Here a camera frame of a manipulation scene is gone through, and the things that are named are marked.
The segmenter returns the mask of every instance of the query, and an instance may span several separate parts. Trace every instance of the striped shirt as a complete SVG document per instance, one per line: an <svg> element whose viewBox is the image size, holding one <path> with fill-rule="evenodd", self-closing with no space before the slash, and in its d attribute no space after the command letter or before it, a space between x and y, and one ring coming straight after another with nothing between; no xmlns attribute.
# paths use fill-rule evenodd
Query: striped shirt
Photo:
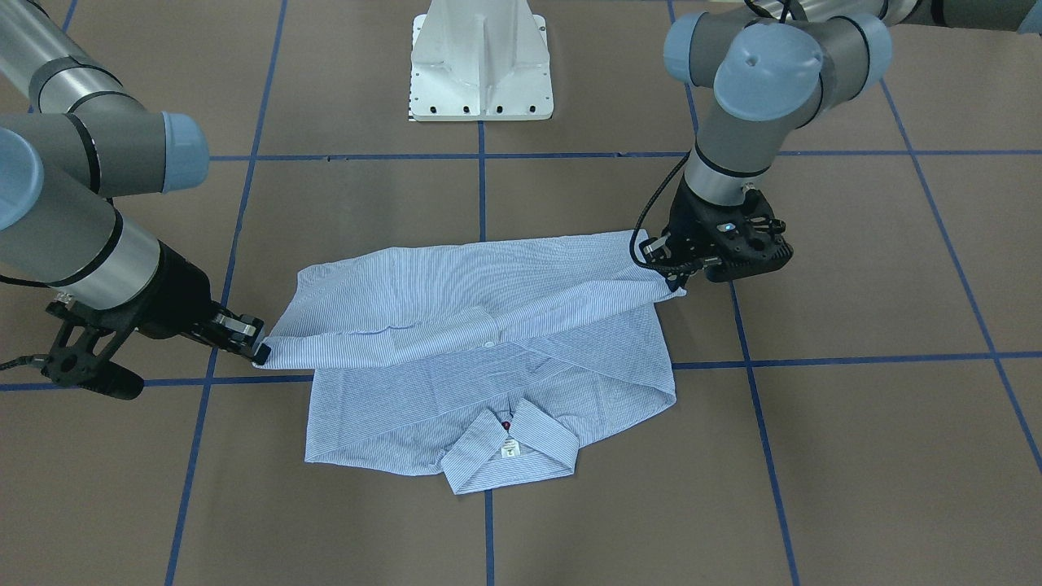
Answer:
<svg viewBox="0 0 1042 586"><path fill-rule="evenodd" d="M569 475L675 402L629 233L390 248L308 267L264 368L315 369L304 459L445 472L456 494Z"/></svg>

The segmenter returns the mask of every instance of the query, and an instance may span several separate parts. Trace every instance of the shirt label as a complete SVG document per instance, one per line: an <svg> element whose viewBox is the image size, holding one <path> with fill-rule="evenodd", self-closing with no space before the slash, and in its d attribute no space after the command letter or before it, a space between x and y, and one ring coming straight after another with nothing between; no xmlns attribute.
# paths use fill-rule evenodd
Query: shirt label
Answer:
<svg viewBox="0 0 1042 586"><path fill-rule="evenodd" d="M521 454L521 446L518 444L518 440L511 438L503 442L503 446L499 448L499 455L503 458L514 458Z"/></svg>

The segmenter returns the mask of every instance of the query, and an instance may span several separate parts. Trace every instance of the floor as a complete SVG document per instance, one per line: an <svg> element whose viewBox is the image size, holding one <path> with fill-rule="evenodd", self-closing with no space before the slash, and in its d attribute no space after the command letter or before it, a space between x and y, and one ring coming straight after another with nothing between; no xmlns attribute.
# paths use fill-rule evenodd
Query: floor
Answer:
<svg viewBox="0 0 1042 586"><path fill-rule="evenodd" d="M405 117L426 0L44 4L205 129L201 188L117 205L271 323L312 264L631 226L712 99L664 72L670 21L730 7L531 0L553 118L439 125ZM308 372L135 338L133 401L0 377L0 583L1038 584L1042 42L893 35L770 173L795 259L661 304L677 405L574 477L457 497L305 465ZM49 298L0 289L0 358L48 347Z"/></svg>

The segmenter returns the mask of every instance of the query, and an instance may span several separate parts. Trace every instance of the blue joint cap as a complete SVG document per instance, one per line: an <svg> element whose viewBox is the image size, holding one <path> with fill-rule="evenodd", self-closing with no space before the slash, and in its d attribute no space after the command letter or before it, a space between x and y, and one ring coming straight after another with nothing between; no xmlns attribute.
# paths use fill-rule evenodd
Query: blue joint cap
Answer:
<svg viewBox="0 0 1042 586"><path fill-rule="evenodd" d="M1024 17L1023 22L1020 23L1020 28L1017 29L1020 34L1027 34L1031 32L1042 33L1042 0L1035 2L1031 10L1027 10L1027 16Z"/></svg>
<svg viewBox="0 0 1042 586"><path fill-rule="evenodd" d="M776 120L814 95L824 53L813 36L787 24L739 32L713 80L720 106L751 122Z"/></svg>
<svg viewBox="0 0 1042 586"><path fill-rule="evenodd" d="M21 136L0 128L0 230L32 210L44 189L44 162Z"/></svg>
<svg viewBox="0 0 1042 586"><path fill-rule="evenodd" d="M691 80L691 40L695 35L695 25L704 11L684 15L676 19L666 34L666 44L662 47L662 59L666 71L679 81L694 86Z"/></svg>
<svg viewBox="0 0 1042 586"><path fill-rule="evenodd" d="M167 128L167 173L163 193L202 184L209 172L209 146L195 120L183 114L163 113Z"/></svg>
<svg viewBox="0 0 1042 586"><path fill-rule="evenodd" d="M850 15L845 18L861 29L868 43L868 76L865 84L862 86L860 96L865 90L883 79L883 75L890 68L890 62L894 59L894 42L890 38L890 30L883 21L872 15Z"/></svg>

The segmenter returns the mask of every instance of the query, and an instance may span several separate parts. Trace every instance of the robotic arm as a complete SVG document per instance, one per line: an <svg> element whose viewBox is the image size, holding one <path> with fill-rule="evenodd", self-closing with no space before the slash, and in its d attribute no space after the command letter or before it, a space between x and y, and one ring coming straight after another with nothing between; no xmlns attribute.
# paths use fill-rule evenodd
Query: robotic arm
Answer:
<svg viewBox="0 0 1042 586"><path fill-rule="evenodd" d="M683 287L705 269L715 283L785 266L793 248L758 188L790 131L883 78L888 26L901 22L1042 32L1042 2L1011 0L770 0L721 15L687 15L670 29L666 69L712 88L659 238L640 243L646 263Z"/></svg>
<svg viewBox="0 0 1042 586"><path fill-rule="evenodd" d="M180 114L150 114L34 2L0 0L0 71L41 114L0 116L0 261L59 291L50 351L9 364L134 398L111 362L133 332L185 336L264 364L264 322L210 298L205 273L105 198L201 184L209 151Z"/></svg>

